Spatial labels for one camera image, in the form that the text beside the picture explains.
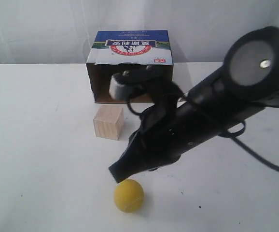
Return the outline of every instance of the tennis ball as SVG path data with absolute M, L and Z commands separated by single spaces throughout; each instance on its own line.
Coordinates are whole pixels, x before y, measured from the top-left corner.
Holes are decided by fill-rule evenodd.
M 115 189 L 114 201 L 118 209 L 126 213 L 138 210 L 144 200 L 144 190 L 135 180 L 124 180 Z

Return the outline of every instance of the red logo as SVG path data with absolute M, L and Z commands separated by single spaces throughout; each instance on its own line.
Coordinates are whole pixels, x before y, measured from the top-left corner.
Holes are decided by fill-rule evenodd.
M 145 45 L 145 46 L 138 46 L 138 49 L 133 48 L 134 50 L 130 51 L 130 52 L 125 52 L 123 51 L 122 46 L 117 46 L 117 45 L 111 45 L 111 50 L 115 53 L 118 53 L 120 55 L 124 55 L 124 56 L 137 56 L 137 55 L 142 55 L 146 52 L 149 52 L 152 46 L 150 45 Z
M 154 63 L 165 63 L 165 59 L 154 59 Z

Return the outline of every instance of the tabletop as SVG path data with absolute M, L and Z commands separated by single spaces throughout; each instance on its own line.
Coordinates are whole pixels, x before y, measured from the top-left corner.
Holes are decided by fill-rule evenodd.
M 220 66 L 175 63 L 174 81 L 187 91 Z M 279 173 L 220 137 L 133 175 L 144 205 L 120 212 L 108 167 L 140 122 L 123 105 L 120 140 L 97 138 L 99 107 L 85 64 L 0 65 L 0 232 L 279 231 Z M 248 119 L 241 139 L 279 165 L 279 109 Z

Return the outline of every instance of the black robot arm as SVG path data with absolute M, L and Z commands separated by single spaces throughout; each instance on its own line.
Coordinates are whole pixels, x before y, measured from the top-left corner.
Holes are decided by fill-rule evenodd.
M 130 104 L 147 93 L 154 105 L 141 113 Z M 181 154 L 219 135 L 231 138 L 245 130 L 245 119 L 265 107 L 279 108 L 279 29 L 267 27 L 241 37 L 227 53 L 222 67 L 187 94 L 163 77 L 158 66 L 112 76 L 110 94 L 125 100 L 141 125 L 129 138 L 119 160 L 109 167 L 116 182 L 176 162 Z M 179 99 L 186 102 L 177 107 Z M 235 133 L 228 129 L 242 123 Z M 239 144 L 247 152 L 252 150 Z M 256 159 L 279 171 L 257 154 Z

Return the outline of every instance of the cow logo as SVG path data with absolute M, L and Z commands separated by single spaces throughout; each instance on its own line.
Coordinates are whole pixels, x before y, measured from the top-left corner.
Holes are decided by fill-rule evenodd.
M 107 40 L 105 46 L 120 55 L 137 56 L 156 47 L 156 40 Z

